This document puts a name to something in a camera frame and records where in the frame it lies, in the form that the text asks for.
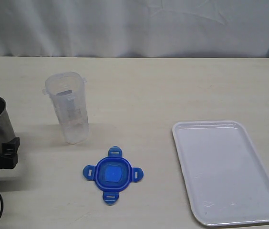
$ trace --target white tabletop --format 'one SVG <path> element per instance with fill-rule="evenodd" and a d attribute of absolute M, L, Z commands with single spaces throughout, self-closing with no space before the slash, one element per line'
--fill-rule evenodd
<path fill-rule="evenodd" d="M 88 81 L 91 135 L 76 145 L 64 143 L 42 94 L 48 76 L 66 71 Z M 172 137 L 179 121 L 242 123 L 269 172 L 269 59 L 0 57 L 0 96 L 21 140 L 16 168 L 0 171 L 0 229 L 202 228 Z M 107 206 L 82 169 L 111 146 L 145 176 Z"/>

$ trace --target white tray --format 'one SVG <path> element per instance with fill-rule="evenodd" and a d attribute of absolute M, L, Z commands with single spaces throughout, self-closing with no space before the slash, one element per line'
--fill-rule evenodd
<path fill-rule="evenodd" d="M 191 209 L 200 223 L 269 222 L 269 176 L 241 124 L 180 122 L 173 135 Z"/>

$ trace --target blue lid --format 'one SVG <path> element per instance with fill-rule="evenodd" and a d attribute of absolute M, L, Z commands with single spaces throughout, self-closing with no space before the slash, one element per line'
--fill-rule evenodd
<path fill-rule="evenodd" d="M 119 198 L 131 182 L 138 182 L 143 178 L 140 168 L 132 168 L 130 163 L 122 157 L 120 147 L 113 146 L 108 151 L 108 157 L 103 158 L 96 166 L 86 166 L 83 175 L 88 180 L 94 180 L 102 190 L 106 204 L 112 205 Z"/>

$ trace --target plastic measuring cup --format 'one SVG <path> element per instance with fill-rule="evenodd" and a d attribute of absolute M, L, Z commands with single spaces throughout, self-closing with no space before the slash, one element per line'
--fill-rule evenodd
<path fill-rule="evenodd" d="M 43 93 L 50 96 L 65 141 L 70 144 L 89 135 L 85 83 L 85 78 L 73 72 L 55 74 L 45 81 Z"/>

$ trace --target white curtain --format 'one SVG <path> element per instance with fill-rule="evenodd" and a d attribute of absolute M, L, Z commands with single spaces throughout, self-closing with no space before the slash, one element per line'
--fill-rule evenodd
<path fill-rule="evenodd" d="M 0 0 L 0 56 L 269 57 L 269 0 Z"/>

